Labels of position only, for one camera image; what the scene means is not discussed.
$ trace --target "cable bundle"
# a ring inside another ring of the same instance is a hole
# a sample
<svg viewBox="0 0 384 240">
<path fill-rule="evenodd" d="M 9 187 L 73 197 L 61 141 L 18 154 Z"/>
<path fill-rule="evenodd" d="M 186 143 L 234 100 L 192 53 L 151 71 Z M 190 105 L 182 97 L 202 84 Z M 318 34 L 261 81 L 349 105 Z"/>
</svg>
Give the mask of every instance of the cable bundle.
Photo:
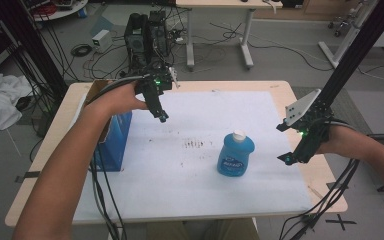
<svg viewBox="0 0 384 240">
<path fill-rule="evenodd" d="M 317 221 L 320 219 L 320 217 L 325 213 L 330 207 L 332 207 L 343 195 L 345 190 L 348 188 L 348 184 L 354 175 L 355 171 L 357 170 L 359 164 L 359 160 L 356 159 L 350 159 L 348 162 L 348 165 L 346 166 L 345 170 L 342 172 L 342 174 L 339 176 L 339 178 L 336 180 L 335 184 L 331 187 L 329 192 L 318 202 L 313 208 L 310 210 L 299 214 L 294 217 L 290 217 L 286 219 L 286 221 L 283 223 L 282 231 L 279 236 L 279 240 L 286 239 L 287 234 L 292 231 L 292 229 L 297 226 L 299 223 L 304 223 L 305 225 L 298 230 L 298 232 L 295 233 L 290 239 L 291 240 L 297 240 L 300 239 L 309 228 L 314 228 Z M 316 213 L 311 213 L 313 210 L 318 208 Z M 285 230 L 286 223 L 292 219 L 295 218 L 301 218 L 296 223 L 294 223 L 285 234 L 283 234 Z"/>
<path fill-rule="evenodd" d="M 107 184 L 108 191 L 109 191 L 110 196 L 111 196 L 111 201 L 114 205 L 114 208 L 117 212 L 118 220 L 120 221 L 120 224 L 121 224 L 121 228 L 123 231 L 122 236 L 119 236 L 117 224 L 111 220 L 111 218 L 109 217 L 109 215 L 107 213 L 107 208 L 106 208 L 105 199 L 104 199 L 104 193 L 103 193 L 101 185 L 98 181 L 97 163 L 96 163 L 98 155 L 101 159 L 102 172 L 104 173 L 104 176 L 105 176 L 105 182 Z M 123 239 L 123 236 L 124 236 L 124 239 L 127 240 L 127 234 L 126 234 L 126 229 L 124 227 L 124 222 L 123 222 L 123 219 L 121 218 L 120 212 L 118 211 L 117 204 L 116 204 L 114 196 L 112 194 L 111 186 L 110 186 L 110 183 L 108 181 L 107 172 L 105 170 L 105 164 L 104 164 L 104 161 L 102 161 L 102 154 L 101 154 L 101 149 L 100 149 L 99 144 L 97 144 L 97 151 L 95 150 L 94 157 L 93 157 L 91 163 L 89 164 L 89 166 L 90 166 L 90 171 L 92 174 L 93 193 L 94 193 L 94 197 L 95 197 L 96 206 L 98 207 L 99 212 L 101 213 L 102 217 L 105 220 L 105 223 L 107 225 L 107 228 L 108 228 L 108 231 L 111 235 L 111 238 L 113 240 L 121 240 L 121 239 Z"/>
</svg>

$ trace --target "desk leg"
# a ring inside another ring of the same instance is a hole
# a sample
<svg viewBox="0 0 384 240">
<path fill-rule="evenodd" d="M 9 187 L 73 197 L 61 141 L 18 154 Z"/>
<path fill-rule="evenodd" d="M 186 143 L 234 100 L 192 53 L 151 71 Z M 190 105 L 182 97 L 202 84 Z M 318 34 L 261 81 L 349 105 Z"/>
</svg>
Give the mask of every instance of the desk leg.
<svg viewBox="0 0 384 240">
<path fill-rule="evenodd" d="M 192 9 L 188 9 L 187 12 L 188 18 L 188 43 L 186 44 L 186 64 L 190 71 L 193 70 L 195 66 L 194 56 L 193 56 L 193 40 L 192 40 Z"/>
<path fill-rule="evenodd" d="M 248 13 L 246 15 L 246 26 L 245 26 L 244 37 L 239 38 L 239 41 L 241 42 L 242 53 L 244 54 L 244 58 L 245 58 L 245 64 L 248 67 L 248 69 L 254 66 L 254 63 L 252 62 L 251 54 L 249 53 L 249 48 L 248 48 L 248 37 L 249 37 L 249 32 L 251 31 L 251 22 L 252 22 L 252 16 L 254 15 L 254 12 L 255 12 L 255 9 L 248 10 Z"/>
</svg>

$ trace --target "white table surface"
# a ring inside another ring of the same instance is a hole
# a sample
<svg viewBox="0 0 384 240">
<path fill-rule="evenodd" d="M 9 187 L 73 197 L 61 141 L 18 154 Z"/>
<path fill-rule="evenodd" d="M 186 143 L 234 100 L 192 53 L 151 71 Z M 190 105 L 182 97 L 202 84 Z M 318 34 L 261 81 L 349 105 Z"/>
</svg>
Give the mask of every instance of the white table surface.
<svg viewBox="0 0 384 240">
<path fill-rule="evenodd" d="M 301 213 L 311 208 L 298 165 L 277 156 L 290 152 L 282 120 L 267 91 L 167 92 L 160 96 L 166 123 L 134 111 L 121 172 L 107 173 L 123 221 L 220 219 Z M 242 129 L 254 141 L 241 177 L 217 172 L 223 139 Z M 110 199 L 102 173 L 105 199 Z M 88 174 L 77 223 L 102 222 Z M 106 204 L 114 220 L 117 215 Z"/>
<path fill-rule="evenodd" d="M 180 84 L 182 87 L 179 89 L 173 89 L 172 92 L 208 90 L 267 91 L 271 93 L 278 116 L 280 117 L 285 117 L 284 107 L 296 100 L 289 84 L 285 81 L 192 81 L 181 82 Z M 43 169 L 43 166 L 46 164 L 49 156 L 66 134 L 76 113 L 77 106 L 81 101 L 82 96 L 89 90 L 90 86 L 90 83 L 76 83 L 70 86 L 67 95 L 64 98 L 64 101 L 61 104 L 58 113 L 55 116 L 54 121 L 52 122 L 49 131 L 29 169 L 30 172 L 41 171 Z M 174 114 L 173 111 L 170 111 L 167 107 L 165 107 L 165 109 L 170 115 L 168 121 L 175 123 L 176 114 Z M 154 124 L 158 123 L 157 119 L 152 120 Z M 288 130 L 285 134 L 287 135 L 290 147 L 294 149 L 301 139 L 300 135 L 293 130 Z M 327 188 L 326 183 L 334 182 L 335 178 L 323 155 L 314 156 L 309 164 L 298 164 L 297 166 L 302 173 L 307 186 L 307 192 L 310 195 L 312 204 L 314 205 L 324 194 L 328 192 L 329 189 Z M 27 178 L 24 180 L 5 218 L 5 223 L 8 226 L 16 225 L 35 182 L 36 178 Z M 343 212 L 347 209 L 347 207 L 346 201 L 342 197 L 333 207 L 328 209 L 328 212 Z"/>
</svg>

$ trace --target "computer tower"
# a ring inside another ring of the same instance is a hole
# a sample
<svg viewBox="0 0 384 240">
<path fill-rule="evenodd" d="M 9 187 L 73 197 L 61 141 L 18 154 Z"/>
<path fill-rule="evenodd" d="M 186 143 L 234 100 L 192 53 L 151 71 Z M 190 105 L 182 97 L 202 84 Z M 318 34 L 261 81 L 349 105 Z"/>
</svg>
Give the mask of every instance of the computer tower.
<svg viewBox="0 0 384 240">
<path fill-rule="evenodd" d="M 165 11 L 151 11 L 149 14 L 149 29 L 151 32 L 152 45 L 157 52 L 154 56 L 161 54 L 167 57 L 169 54 L 169 45 L 167 41 L 167 27 Z"/>
<path fill-rule="evenodd" d="M 124 32 L 130 69 L 146 67 L 151 62 L 152 41 L 148 27 L 148 16 L 132 13 Z"/>
</svg>

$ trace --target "blue bottle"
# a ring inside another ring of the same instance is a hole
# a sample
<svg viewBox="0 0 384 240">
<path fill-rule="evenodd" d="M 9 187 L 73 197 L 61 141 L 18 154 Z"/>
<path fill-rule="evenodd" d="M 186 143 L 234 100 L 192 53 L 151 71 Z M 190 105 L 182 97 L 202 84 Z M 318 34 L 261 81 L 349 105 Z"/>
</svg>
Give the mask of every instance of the blue bottle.
<svg viewBox="0 0 384 240">
<path fill-rule="evenodd" d="M 247 167 L 249 154 L 255 149 L 254 142 L 244 131 L 235 130 L 224 137 L 224 146 L 217 163 L 219 173 L 229 177 L 242 176 Z"/>
</svg>

